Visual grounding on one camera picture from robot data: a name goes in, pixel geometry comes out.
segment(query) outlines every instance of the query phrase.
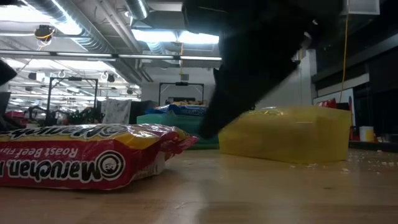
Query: yellow foam block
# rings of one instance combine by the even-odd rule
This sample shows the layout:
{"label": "yellow foam block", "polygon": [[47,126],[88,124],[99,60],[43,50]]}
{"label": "yellow foam block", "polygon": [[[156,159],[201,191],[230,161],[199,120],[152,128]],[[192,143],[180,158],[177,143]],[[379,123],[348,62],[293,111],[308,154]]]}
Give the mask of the yellow foam block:
{"label": "yellow foam block", "polygon": [[345,160],[349,111],[302,106],[243,114],[219,134],[221,153],[314,163]]}

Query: ceiling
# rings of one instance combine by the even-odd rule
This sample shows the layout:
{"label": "ceiling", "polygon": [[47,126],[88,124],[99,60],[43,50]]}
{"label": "ceiling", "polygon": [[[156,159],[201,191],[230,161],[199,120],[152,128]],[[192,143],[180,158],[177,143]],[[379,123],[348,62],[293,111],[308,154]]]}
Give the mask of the ceiling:
{"label": "ceiling", "polygon": [[[107,7],[102,0],[62,0],[62,6],[74,6],[74,10],[65,9],[71,17],[86,18],[85,26],[89,26],[88,34],[98,34],[99,39],[103,39],[110,45],[111,53],[117,54],[154,54],[144,41],[134,40],[131,29],[153,30],[162,29],[172,32],[184,31],[183,17],[180,12],[181,2],[178,1],[148,1],[150,14],[144,21],[137,21],[131,28],[129,14],[125,0],[107,0],[116,15]],[[98,7],[98,2],[105,8],[103,11]],[[87,52],[87,49],[76,42],[76,38],[63,33],[58,28],[52,18],[44,12],[27,7],[7,6],[0,8],[0,49],[1,50],[41,50],[49,52]],[[34,31],[39,25],[48,25],[54,28],[55,33],[50,42],[39,41]],[[122,28],[128,30],[133,35],[133,47],[123,39]],[[181,44],[176,42],[162,42],[162,46],[167,54],[219,57],[217,43],[212,44]],[[123,59],[123,69],[114,66],[115,64],[107,61],[93,60],[89,58],[65,58],[58,60],[48,58],[16,58],[11,55],[0,55],[11,67],[18,71],[18,76],[7,83],[6,87],[12,92],[12,100],[8,110],[26,110],[32,105],[47,106],[47,95],[49,92],[50,77],[82,77],[98,79],[98,97],[103,100],[105,96],[117,99],[141,99],[141,86],[149,82],[178,82],[180,72],[190,73],[190,82],[200,82],[214,84],[212,68],[219,67],[220,62],[189,60],[141,60]],[[36,79],[29,78],[30,73],[36,73]],[[108,82],[107,77],[114,74],[115,81]],[[93,82],[71,82],[63,80],[52,90],[51,108],[60,106],[67,110],[83,109],[93,104],[94,88]],[[127,94],[127,88],[133,90],[133,94]]]}
{"label": "ceiling", "polygon": [[[220,56],[217,37],[216,41],[214,36],[182,40],[182,36],[189,33],[185,32],[181,1],[147,0],[148,16],[141,21],[131,19],[126,0],[21,1],[29,3],[31,7],[0,7],[0,50]],[[351,30],[364,26],[369,18],[358,21],[353,22],[354,27],[350,27]],[[36,38],[34,31],[39,25],[53,28],[55,32],[51,41],[43,42]],[[137,30],[145,35],[138,35]],[[32,103],[46,106],[44,99],[48,93],[50,77],[97,78],[99,87],[102,88],[98,91],[98,96],[140,100],[139,86],[151,82],[177,82],[180,80],[180,73],[189,74],[189,82],[214,84],[212,68],[220,66],[220,61],[214,60],[102,60],[89,56],[60,60],[51,56],[38,59],[16,58],[4,54],[0,58],[19,72],[17,78],[7,84],[7,88],[15,96],[14,100],[18,101],[12,104],[13,110]],[[32,72],[39,78],[31,80],[28,75]],[[109,75],[114,75],[114,82],[107,81]],[[26,85],[32,85],[33,90],[26,89]],[[65,80],[64,85],[52,93],[56,95],[54,98],[61,99],[59,101],[74,98],[68,101],[67,106],[71,104],[71,109],[81,108],[82,105],[92,103],[87,99],[95,91],[92,88],[86,89],[91,85],[92,83]],[[67,87],[73,86],[83,86],[85,89],[79,93],[70,93]],[[128,87],[133,88],[133,94],[127,94]]]}

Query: ductwork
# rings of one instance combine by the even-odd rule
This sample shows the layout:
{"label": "ductwork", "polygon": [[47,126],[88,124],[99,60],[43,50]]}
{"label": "ductwork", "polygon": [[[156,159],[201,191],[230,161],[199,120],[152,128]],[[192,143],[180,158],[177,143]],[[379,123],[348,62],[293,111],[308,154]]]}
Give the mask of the ductwork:
{"label": "ductwork", "polygon": [[[126,0],[126,5],[133,19],[135,20],[150,19],[147,18],[149,15],[149,6],[146,0]],[[153,54],[159,54],[159,55],[166,54],[166,50],[164,49],[163,43],[161,42],[147,42],[147,45],[149,50]]]}
{"label": "ductwork", "polygon": [[[111,44],[102,36],[89,19],[77,8],[71,0],[24,0],[25,3],[50,16],[59,24],[66,24],[70,18],[82,29],[80,35],[91,38],[74,38],[77,44],[91,53],[116,53]],[[139,84],[141,76],[131,70],[125,62],[118,59],[115,62],[106,62],[120,72],[120,75],[129,83]]]}
{"label": "ductwork", "polygon": [[153,54],[166,54],[166,50],[161,42],[147,42],[147,45]]}
{"label": "ductwork", "polygon": [[126,0],[127,10],[137,20],[143,20],[149,15],[149,6],[145,0]]}

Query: red package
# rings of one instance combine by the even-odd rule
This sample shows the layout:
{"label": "red package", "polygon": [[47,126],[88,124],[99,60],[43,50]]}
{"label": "red package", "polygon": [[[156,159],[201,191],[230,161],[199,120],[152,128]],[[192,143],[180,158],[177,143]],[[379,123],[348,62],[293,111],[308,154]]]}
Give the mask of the red package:
{"label": "red package", "polygon": [[321,101],[317,103],[317,106],[336,109],[337,108],[336,99],[333,98],[332,100]]}
{"label": "red package", "polygon": [[0,133],[0,185],[112,190],[162,172],[198,139],[158,124],[90,124]]}

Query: table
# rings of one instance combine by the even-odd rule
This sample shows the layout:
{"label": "table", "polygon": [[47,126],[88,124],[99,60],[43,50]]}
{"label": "table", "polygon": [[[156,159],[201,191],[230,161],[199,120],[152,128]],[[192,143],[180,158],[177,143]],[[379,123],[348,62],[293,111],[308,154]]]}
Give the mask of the table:
{"label": "table", "polygon": [[288,164],[187,151],[114,192],[0,188],[1,223],[394,223],[398,154]]}

